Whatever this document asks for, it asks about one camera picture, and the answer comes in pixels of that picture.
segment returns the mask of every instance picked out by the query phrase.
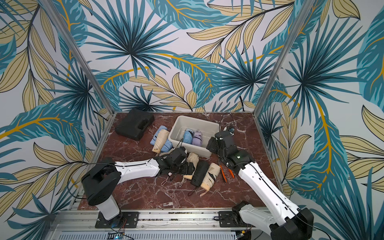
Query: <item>beige plastic bin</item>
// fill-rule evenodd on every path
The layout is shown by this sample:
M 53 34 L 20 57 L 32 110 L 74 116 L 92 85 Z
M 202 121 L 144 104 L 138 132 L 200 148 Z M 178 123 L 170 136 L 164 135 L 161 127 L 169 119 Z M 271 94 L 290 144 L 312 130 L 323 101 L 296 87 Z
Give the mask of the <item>beige plastic bin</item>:
M 177 144 L 179 144 L 180 147 L 181 143 L 179 142 L 183 138 L 187 128 L 192 129 L 193 131 L 199 130 L 202 133 L 202 145 L 201 147 L 198 147 L 192 144 L 183 143 L 183 147 L 185 147 L 188 152 L 194 152 L 200 157 L 209 158 L 212 153 L 205 148 L 208 145 L 209 139 L 219 131 L 219 124 L 181 115 L 177 117 L 175 124 L 168 135 L 168 140 L 172 143 L 173 147 L 176 148 Z

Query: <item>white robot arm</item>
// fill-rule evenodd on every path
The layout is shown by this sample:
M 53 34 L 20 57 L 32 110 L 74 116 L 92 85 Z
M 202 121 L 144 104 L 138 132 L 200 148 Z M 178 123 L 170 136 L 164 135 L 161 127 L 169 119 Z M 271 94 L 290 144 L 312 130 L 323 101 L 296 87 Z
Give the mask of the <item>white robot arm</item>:
M 300 209 L 285 197 L 267 178 L 254 159 L 246 151 L 238 151 L 235 145 L 226 142 L 228 140 L 226 137 L 225 132 L 220 132 L 220 137 L 216 138 L 215 142 L 220 145 L 220 141 L 217 140 L 221 140 L 221 146 L 213 148 L 218 149 L 219 152 L 220 149 L 226 150 L 225 158 L 220 155 L 221 161 L 256 192 L 270 211 L 268 214 L 254 208 L 251 204 L 242 202 L 232 208 L 236 218 L 234 220 L 261 229 L 271 235 L 273 240 L 310 239 L 313 214 L 308 209 Z M 180 166 L 185 166 L 186 156 L 185 149 L 182 147 L 175 149 L 168 156 L 139 162 L 113 162 L 111 158 L 104 159 L 105 166 L 95 166 L 82 178 L 88 204 L 97 206 L 104 218 L 113 222 L 121 213 L 111 195 L 117 184 L 140 177 L 176 173 L 180 170 Z

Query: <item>wallpaper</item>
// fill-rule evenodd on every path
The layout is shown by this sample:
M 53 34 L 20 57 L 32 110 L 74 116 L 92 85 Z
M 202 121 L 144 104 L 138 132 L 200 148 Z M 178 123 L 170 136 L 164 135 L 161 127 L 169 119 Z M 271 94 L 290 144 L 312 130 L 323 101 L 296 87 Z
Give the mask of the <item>wallpaper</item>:
M 384 3 L 316 0 L 316 12 L 258 120 L 284 193 L 317 228 L 384 239 Z M 322 231 L 313 238 L 329 239 Z
M 84 14 L 77 1 L 60 3 L 69 19 Z M 0 238 L 42 239 L 108 114 L 37 1 L 1 0 L 0 27 Z
M 116 111 L 252 111 L 302 3 L 90 0 L 75 39 Z

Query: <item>wire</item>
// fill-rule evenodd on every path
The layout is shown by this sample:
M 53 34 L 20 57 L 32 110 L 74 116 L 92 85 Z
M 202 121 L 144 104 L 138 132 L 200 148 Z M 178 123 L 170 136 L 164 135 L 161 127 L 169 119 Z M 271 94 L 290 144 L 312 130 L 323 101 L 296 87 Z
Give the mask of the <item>wire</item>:
M 261 233 L 254 240 L 258 239 L 262 234 L 263 234 L 263 231 L 261 231 Z

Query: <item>mounting plate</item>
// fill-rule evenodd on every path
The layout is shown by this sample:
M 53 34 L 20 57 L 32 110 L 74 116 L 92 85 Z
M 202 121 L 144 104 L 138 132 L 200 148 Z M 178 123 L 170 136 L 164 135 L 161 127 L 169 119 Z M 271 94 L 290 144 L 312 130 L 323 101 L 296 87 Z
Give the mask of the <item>mounting plate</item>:
M 127 219 L 124 228 L 136 228 L 137 221 L 139 219 L 139 212 L 121 212 L 122 218 Z M 110 228 L 109 223 L 105 220 L 103 214 L 99 212 L 96 220 L 95 228 Z
M 219 220 L 220 227 L 247 227 L 246 224 L 237 225 L 234 222 L 232 211 L 219 211 L 218 216 L 220 219 Z

